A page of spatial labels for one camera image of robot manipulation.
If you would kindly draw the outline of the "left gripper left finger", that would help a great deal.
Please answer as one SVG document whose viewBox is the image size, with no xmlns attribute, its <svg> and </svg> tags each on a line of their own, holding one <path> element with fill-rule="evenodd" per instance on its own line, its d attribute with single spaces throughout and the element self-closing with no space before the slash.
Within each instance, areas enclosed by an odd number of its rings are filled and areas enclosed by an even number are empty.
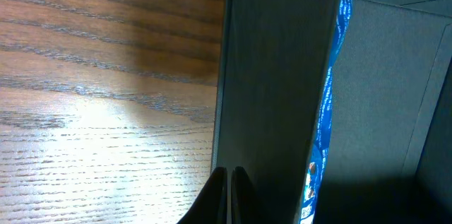
<svg viewBox="0 0 452 224">
<path fill-rule="evenodd" d="M 178 224 L 226 224 L 227 169 L 216 167 Z"/>
</svg>

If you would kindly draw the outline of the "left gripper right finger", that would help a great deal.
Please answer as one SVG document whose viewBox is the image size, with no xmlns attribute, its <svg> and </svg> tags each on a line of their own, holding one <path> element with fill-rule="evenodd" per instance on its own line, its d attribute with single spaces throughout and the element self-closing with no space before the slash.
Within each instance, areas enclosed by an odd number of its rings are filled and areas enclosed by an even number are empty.
<svg viewBox="0 0 452 224">
<path fill-rule="evenodd" d="M 237 166 L 231 180 L 232 224 L 267 223 L 268 217 L 243 167 Z"/>
</svg>

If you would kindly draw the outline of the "blue Oreo cookie pack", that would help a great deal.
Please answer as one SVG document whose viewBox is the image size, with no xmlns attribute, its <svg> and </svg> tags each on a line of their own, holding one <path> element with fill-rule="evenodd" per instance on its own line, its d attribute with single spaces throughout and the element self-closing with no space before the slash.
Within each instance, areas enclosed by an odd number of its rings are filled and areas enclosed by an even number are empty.
<svg viewBox="0 0 452 224">
<path fill-rule="evenodd" d="M 333 65 L 338 58 L 345 40 L 345 33 L 347 31 L 351 15 L 352 0 L 340 0 L 339 10 L 335 21 L 333 43 L 328 60 L 326 79 L 323 85 L 315 139 L 307 168 L 303 203 L 301 206 L 301 217 L 299 220 L 300 224 L 312 224 L 314 222 L 316 205 L 319 199 L 319 189 L 326 169 L 328 150 L 331 141 L 333 115 Z"/>
</svg>

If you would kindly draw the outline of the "black gift box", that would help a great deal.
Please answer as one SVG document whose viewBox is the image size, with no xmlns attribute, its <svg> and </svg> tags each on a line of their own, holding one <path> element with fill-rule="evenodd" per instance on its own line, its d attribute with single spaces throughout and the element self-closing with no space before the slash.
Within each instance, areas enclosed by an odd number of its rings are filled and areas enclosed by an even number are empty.
<svg viewBox="0 0 452 224">
<path fill-rule="evenodd" d="M 299 223 L 340 0 L 226 0 L 213 167 Z M 352 0 L 313 223 L 451 222 L 451 0 Z"/>
</svg>

